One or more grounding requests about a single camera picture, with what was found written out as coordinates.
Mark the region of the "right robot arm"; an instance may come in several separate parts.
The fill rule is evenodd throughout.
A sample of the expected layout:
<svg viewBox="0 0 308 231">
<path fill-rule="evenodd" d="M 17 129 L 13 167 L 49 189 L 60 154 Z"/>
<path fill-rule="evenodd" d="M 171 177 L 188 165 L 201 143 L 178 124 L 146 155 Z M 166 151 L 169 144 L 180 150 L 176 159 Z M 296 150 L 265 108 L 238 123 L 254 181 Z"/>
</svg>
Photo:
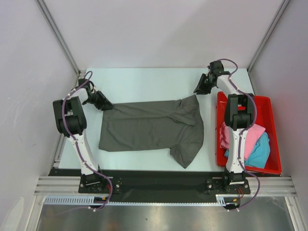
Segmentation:
<svg viewBox="0 0 308 231">
<path fill-rule="evenodd" d="M 229 72 L 224 69 L 222 61 L 219 59 L 208 65 L 208 72 L 201 75 L 194 93 L 207 95 L 213 87 L 217 87 L 227 97 L 224 122 L 230 136 L 229 155 L 224 175 L 216 189 L 231 194 L 248 184 L 245 181 L 244 149 L 248 130 L 256 122 L 257 108 L 253 94 L 243 92 L 231 79 L 238 66 Z"/>
</svg>

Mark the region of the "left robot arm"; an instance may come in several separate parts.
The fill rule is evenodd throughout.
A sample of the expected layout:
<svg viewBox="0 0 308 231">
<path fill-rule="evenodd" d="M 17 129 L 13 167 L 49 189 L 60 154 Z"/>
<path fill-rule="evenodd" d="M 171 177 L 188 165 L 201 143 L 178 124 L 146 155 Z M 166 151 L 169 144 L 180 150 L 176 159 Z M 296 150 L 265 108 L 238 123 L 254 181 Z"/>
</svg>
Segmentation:
<svg viewBox="0 0 308 231">
<path fill-rule="evenodd" d="M 99 111 L 114 108 L 89 78 L 83 78 L 64 99 L 52 103 L 56 127 L 59 133 L 68 138 L 77 154 L 81 170 L 79 191 L 100 193 L 107 188 L 111 192 L 112 183 L 103 175 L 86 137 L 87 120 L 83 105 L 87 103 Z"/>
</svg>

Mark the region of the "dark grey t shirt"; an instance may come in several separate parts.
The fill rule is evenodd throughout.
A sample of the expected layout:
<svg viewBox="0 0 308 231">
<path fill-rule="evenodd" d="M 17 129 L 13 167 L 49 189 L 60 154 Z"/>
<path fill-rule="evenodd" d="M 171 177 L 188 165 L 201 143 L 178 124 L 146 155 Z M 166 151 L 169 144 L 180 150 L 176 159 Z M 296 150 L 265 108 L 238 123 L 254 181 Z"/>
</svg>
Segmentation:
<svg viewBox="0 0 308 231">
<path fill-rule="evenodd" d="M 179 100 L 118 103 L 104 111 L 99 149 L 108 152 L 169 149 L 183 168 L 204 143 L 196 95 Z"/>
</svg>

